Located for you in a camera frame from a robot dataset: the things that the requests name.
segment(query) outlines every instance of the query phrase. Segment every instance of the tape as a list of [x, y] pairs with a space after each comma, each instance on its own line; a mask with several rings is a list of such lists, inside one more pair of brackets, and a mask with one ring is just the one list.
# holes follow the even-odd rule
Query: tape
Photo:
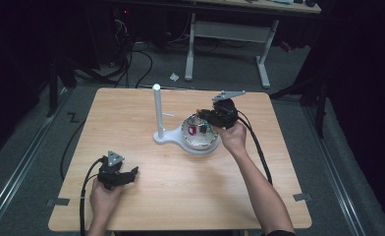
[[312, 196], [311, 196], [311, 194], [297, 194], [297, 195], [294, 195], [294, 200], [296, 202], [299, 202], [302, 200], [308, 202], [308, 201], [312, 200]]
[[69, 199], [60, 199], [60, 198], [50, 198], [48, 202], [46, 203], [47, 207], [53, 207], [53, 206], [67, 206], [70, 202]]

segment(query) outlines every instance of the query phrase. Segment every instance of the desk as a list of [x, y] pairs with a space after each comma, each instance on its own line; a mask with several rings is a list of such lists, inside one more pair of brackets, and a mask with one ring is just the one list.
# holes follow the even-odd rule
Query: desk
[[[318, 5], [315, 5], [312, 8], [307, 7], [305, 4], [292, 4], [285, 5], [279, 4], [276, 2], [270, 1], [255, 1], [252, 3], [246, 2], [244, 0], [195, 0], [195, 2], [202, 3], [214, 3], [220, 5], [236, 6], [236, 7], [247, 7], [247, 8], [256, 8], [256, 9], [270, 9], [276, 11], [291, 11], [291, 12], [300, 12], [300, 13], [314, 13], [319, 14], [321, 9]], [[189, 53], [187, 56], [187, 65], [186, 65], [186, 81], [191, 81], [193, 79], [193, 46], [194, 39], [196, 36], [201, 37], [212, 37], [220, 39], [229, 39], [229, 40], [240, 40], [240, 41], [250, 41], [262, 43], [263, 48], [261, 50], [260, 56], [256, 56], [256, 65], [259, 71], [260, 80], [262, 86], [265, 89], [270, 88], [270, 83], [268, 75], [265, 68], [265, 59], [268, 54], [270, 45], [272, 43], [273, 37], [275, 36], [276, 28], [278, 27], [279, 21], [274, 20], [270, 28], [263, 27], [250, 27], [242, 25], [233, 25], [233, 24], [223, 24], [223, 23], [212, 23], [207, 21], [196, 21], [195, 14], [192, 14], [191, 27], [190, 27], [190, 46]]]
[[[162, 90], [167, 130], [177, 128], [197, 108], [211, 108], [218, 91]], [[311, 224], [302, 192], [269, 96], [249, 92], [234, 97], [248, 117], [270, 167], [273, 184], [283, 198], [296, 228]], [[220, 145], [214, 152], [195, 156], [172, 144], [158, 145], [152, 89], [101, 88], [92, 103], [59, 198], [67, 206], [55, 206], [49, 228], [78, 231], [80, 193], [90, 165], [112, 149], [126, 160], [123, 171], [139, 166], [134, 183], [124, 188], [109, 230], [216, 230], [260, 228], [248, 192], [234, 158]], [[247, 133], [247, 150], [263, 172], [254, 142]], [[86, 196], [91, 191], [87, 184]], [[92, 211], [85, 201], [85, 225]]]

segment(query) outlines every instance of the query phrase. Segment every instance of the white pole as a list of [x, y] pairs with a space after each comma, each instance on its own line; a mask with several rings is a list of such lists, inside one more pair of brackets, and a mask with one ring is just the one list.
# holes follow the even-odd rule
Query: white pole
[[159, 84], [153, 85], [153, 93], [155, 95], [155, 110], [156, 122], [158, 125], [158, 137], [164, 138], [164, 124], [162, 122], [162, 105], [161, 105], [161, 86]]

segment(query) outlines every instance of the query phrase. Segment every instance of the sleeve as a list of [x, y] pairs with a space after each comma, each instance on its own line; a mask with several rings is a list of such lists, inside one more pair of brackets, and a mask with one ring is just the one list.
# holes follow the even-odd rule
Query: sleeve
[[266, 234], [266, 236], [296, 236], [296, 234], [284, 230], [275, 230]]

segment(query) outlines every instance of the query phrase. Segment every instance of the white desk frame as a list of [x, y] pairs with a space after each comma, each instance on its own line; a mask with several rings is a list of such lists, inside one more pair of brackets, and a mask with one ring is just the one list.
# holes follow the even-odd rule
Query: white desk frame
[[276, 28], [279, 21], [274, 21], [270, 28], [250, 27], [243, 25], [232, 25], [214, 22], [196, 21], [195, 14], [192, 13], [191, 30], [190, 30], [190, 47], [187, 56], [186, 81], [193, 79], [193, 44], [196, 36], [211, 37], [239, 41], [251, 41], [264, 43], [264, 47], [260, 56], [256, 56], [256, 64], [259, 69], [259, 76], [262, 81], [262, 87], [270, 88], [268, 75], [265, 68], [265, 59], [268, 55], [272, 39], [275, 36]]

